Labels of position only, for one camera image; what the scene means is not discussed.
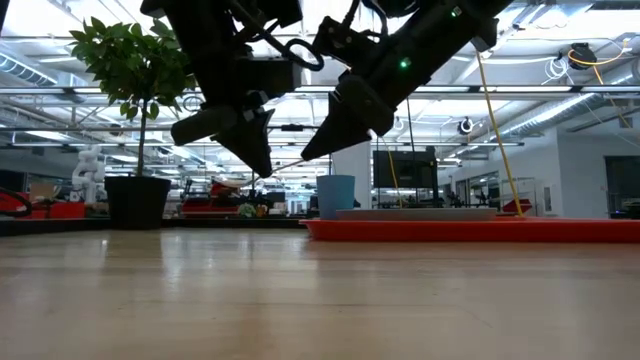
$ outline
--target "red mat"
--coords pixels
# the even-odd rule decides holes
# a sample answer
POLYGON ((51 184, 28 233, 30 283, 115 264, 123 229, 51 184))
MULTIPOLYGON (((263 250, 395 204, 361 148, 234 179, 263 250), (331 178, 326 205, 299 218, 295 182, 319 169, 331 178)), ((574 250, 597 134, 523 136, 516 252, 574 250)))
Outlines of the red mat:
POLYGON ((487 222, 302 220, 314 240, 342 242, 639 242, 640 221, 496 218, 487 222))

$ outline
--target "blue bin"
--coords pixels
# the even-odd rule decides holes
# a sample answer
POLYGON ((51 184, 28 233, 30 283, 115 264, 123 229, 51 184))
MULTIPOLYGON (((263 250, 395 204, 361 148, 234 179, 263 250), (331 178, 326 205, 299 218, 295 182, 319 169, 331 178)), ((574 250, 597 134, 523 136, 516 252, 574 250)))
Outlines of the blue bin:
POLYGON ((337 220, 336 210, 353 209, 356 178, 349 175, 318 176, 318 206, 322 220, 337 220))

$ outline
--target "tree trunk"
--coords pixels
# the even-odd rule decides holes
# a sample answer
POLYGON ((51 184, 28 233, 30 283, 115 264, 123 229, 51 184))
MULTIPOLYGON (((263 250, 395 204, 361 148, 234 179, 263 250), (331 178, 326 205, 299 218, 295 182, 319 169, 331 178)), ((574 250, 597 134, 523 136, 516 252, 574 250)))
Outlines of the tree trunk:
POLYGON ((136 170, 136 176, 142 176, 142 170, 144 169, 144 136, 147 132, 147 104, 148 100, 142 102, 142 117, 140 118, 140 143, 138 145, 138 169, 136 170))

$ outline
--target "black plant pot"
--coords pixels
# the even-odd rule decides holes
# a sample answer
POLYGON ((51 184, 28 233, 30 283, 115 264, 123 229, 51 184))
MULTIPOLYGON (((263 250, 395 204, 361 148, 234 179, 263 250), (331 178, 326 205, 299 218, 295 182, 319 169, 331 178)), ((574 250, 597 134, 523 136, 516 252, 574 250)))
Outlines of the black plant pot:
POLYGON ((104 185, 114 229, 160 228, 171 181, 153 177, 108 177, 104 185))

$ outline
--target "wooden table surface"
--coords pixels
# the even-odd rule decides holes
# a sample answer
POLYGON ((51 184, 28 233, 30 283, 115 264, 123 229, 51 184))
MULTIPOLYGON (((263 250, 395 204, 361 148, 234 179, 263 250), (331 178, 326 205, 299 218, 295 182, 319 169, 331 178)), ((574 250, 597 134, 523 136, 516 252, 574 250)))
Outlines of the wooden table surface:
POLYGON ((640 357, 640 246, 0 239, 0 359, 640 357))

